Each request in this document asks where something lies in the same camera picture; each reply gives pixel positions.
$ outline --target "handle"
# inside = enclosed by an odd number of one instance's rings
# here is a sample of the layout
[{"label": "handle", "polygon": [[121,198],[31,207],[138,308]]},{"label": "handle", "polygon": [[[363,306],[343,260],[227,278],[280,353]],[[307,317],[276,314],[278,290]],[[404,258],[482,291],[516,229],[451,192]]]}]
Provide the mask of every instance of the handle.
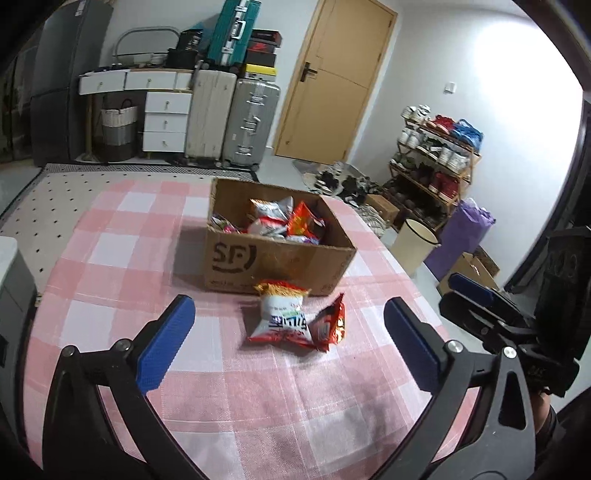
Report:
[{"label": "handle", "polygon": [[301,72],[301,82],[305,82],[308,78],[308,74],[313,73],[314,75],[318,73],[318,70],[313,70],[310,68],[310,62],[307,61],[304,65],[304,70]]},{"label": "handle", "polygon": [[261,119],[257,116],[252,116],[252,120],[244,120],[246,124],[252,124],[254,127],[240,127],[242,130],[246,130],[251,133],[251,135],[256,135],[256,131],[258,130],[259,125],[261,124]]},{"label": "handle", "polygon": [[242,38],[242,35],[244,34],[244,31],[246,30],[246,21],[236,20],[236,22],[234,23],[234,30],[239,25],[240,25],[240,33],[239,34],[232,33],[232,35],[230,35],[230,38],[233,38],[234,40],[240,40]]}]

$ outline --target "sf logo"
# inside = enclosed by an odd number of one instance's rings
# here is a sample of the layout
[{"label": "sf logo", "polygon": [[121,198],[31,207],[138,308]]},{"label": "sf logo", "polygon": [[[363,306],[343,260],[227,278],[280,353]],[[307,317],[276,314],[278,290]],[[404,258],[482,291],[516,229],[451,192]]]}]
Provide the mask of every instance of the sf logo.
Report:
[{"label": "sf logo", "polygon": [[256,260],[256,246],[226,245],[218,242],[213,248],[213,269],[223,273],[241,273]]}]

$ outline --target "wooden door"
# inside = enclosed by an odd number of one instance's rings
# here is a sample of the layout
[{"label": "wooden door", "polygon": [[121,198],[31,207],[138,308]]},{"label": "wooden door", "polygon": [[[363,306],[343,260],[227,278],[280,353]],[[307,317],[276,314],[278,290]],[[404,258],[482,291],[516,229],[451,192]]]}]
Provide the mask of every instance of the wooden door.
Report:
[{"label": "wooden door", "polygon": [[[375,0],[324,0],[286,101],[276,155],[325,164],[345,159],[396,16]],[[303,75],[308,64],[317,73]]]}]

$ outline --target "blue gripper pad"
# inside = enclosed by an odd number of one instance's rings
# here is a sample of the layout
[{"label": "blue gripper pad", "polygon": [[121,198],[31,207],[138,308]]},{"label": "blue gripper pad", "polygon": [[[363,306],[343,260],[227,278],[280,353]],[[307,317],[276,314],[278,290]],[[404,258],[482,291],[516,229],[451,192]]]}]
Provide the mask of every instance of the blue gripper pad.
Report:
[{"label": "blue gripper pad", "polygon": [[160,328],[137,360],[135,380],[143,395],[160,386],[178,349],[193,327],[195,302],[191,297],[178,296],[158,322],[161,322]]},{"label": "blue gripper pad", "polygon": [[438,391],[447,364],[441,337],[400,297],[386,303],[384,323],[418,387],[430,393]]},{"label": "blue gripper pad", "polygon": [[495,294],[492,290],[483,287],[459,273],[450,275],[447,284],[453,291],[464,295],[474,303],[482,305],[486,309],[492,307],[495,301]]}]

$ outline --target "shelf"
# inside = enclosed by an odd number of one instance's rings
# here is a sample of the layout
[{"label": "shelf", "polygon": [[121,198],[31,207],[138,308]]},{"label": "shelf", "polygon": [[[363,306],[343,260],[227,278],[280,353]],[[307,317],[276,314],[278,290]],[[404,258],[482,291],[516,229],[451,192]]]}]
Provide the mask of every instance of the shelf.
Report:
[{"label": "shelf", "polygon": [[456,173],[452,169],[450,169],[448,166],[439,163],[436,159],[434,159],[433,157],[431,157],[429,154],[426,154],[423,150],[420,150],[419,148],[409,147],[408,145],[403,144],[400,140],[398,141],[398,146],[399,147],[406,148],[406,149],[411,150],[413,152],[418,152],[423,157],[428,158],[436,166],[442,168],[446,175],[449,175],[450,177],[454,177],[454,178],[459,179],[459,180],[465,180],[466,182],[470,183],[470,180],[467,180],[465,178],[466,175],[470,171],[470,167],[466,167],[464,170],[462,170],[461,173]]},{"label": "shelf", "polygon": [[433,193],[431,190],[429,190],[428,187],[417,182],[414,178],[412,178],[408,173],[406,173],[401,168],[397,167],[396,165],[392,165],[391,163],[389,164],[389,166],[390,166],[390,172],[392,173],[392,175],[394,174],[394,172],[398,173],[399,175],[402,175],[409,182],[413,183],[417,188],[419,188],[422,191],[424,191],[425,193],[429,194],[431,197],[433,197],[434,199],[436,199],[438,202],[442,203],[443,205],[445,205],[447,207],[449,207],[451,205],[456,205],[457,196],[451,202],[446,202],[437,193]]},{"label": "shelf", "polygon": [[454,145],[455,147],[459,147],[462,150],[465,150],[466,152],[468,152],[470,155],[473,155],[475,158],[475,162],[474,165],[476,165],[478,163],[478,161],[480,160],[480,155],[478,153],[476,153],[474,151],[474,149],[469,146],[466,145],[465,143],[460,142],[457,138],[452,137],[451,135],[446,135],[445,133],[436,130],[434,128],[428,127],[427,125],[423,125],[423,124],[418,124],[416,122],[407,120],[406,118],[404,118],[404,121],[406,122],[407,126],[412,126],[412,127],[416,127],[419,128],[431,135],[433,135],[434,137],[438,137],[440,140],[442,140],[443,142],[449,143]]},{"label": "shelf", "polygon": [[[382,196],[384,198],[386,198],[387,201],[392,203],[392,205],[394,205],[396,208],[398,208],[401,212],[405,212],[407,214],[407,216],[409,216],[412,220],[417,220],[417,221],[422,222],[425,225],[429,226],[429,224],[423,218],[419,217],[410,208],[406,207],[406,205],[403,205],[398,200],[396,200],[396,198],[393,195],[390,195],[388,192],[386,192],[386,193],[382,194]],[[433,230],[435,230],[437,232],[438,230],[440,230],[441,228],[443,228],[447,224],[448,220],[449,220],[449,217],[446,217],[445,220],[442,221],[439,225],[437,225]],[[399,227],[392,225],[392,228],[396,231],[396,233],[400,233]]]}]

